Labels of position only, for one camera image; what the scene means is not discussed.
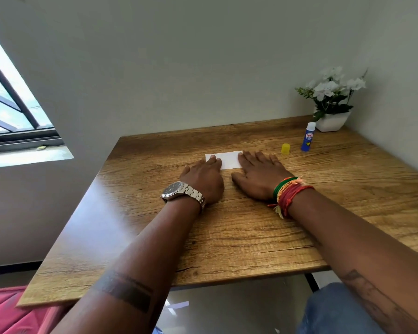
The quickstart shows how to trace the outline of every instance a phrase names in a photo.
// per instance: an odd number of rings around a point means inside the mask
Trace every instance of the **hand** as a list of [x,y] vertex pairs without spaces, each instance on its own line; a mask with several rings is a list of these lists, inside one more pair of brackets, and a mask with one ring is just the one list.
[[248,196],[259,199],[273,199],[275,187],[285,178],[294,177],[273,154],[265,157],[261,151],[238,154],[238,161],[245,174],[234,172],[232,180]]
[[206,199],[207,204],[218,202],[225,190],[223,178],[220,175],[222,160],[212,155],[207,162],[203,159],[194,166],[186,167],[180,176],[180,181],[198,190]]

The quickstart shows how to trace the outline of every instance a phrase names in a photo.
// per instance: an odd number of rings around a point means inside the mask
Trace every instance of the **blue glue stick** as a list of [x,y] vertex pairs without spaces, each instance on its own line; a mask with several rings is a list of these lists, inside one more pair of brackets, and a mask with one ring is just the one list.
[[316,130],[316,122],[308,123],[307,130],[305,131],[304,142],[302,143],[302,147],[300,148],[302,151],[310,150],[314,130]]

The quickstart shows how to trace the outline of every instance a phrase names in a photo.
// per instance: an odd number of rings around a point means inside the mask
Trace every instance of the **glue stick cap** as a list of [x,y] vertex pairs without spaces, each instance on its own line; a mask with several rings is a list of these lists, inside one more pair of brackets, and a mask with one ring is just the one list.
[[316,122],[310,122],[310,123],[308,123],[307,130],[309,130],[309,131],[316,130]]

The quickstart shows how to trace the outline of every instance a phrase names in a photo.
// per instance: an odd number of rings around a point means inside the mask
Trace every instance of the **white wall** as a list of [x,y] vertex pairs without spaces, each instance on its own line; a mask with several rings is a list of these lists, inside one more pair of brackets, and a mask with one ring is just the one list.
[[0,42],[75,157],[0,168],[0,264],[44,258],[121,135],[309,113],[293,88],[350,64],[368,7],[0,0]]
[[373,0],[355,68],[368,71],[348,125],[418,170],[418,0]]

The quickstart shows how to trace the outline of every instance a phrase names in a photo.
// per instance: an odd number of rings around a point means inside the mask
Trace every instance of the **yellow cap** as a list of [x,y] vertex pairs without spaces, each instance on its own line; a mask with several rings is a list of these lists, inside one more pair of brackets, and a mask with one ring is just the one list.
[[285,143],[282,145],[282,154],[290,154],[290,145],[288,143]]

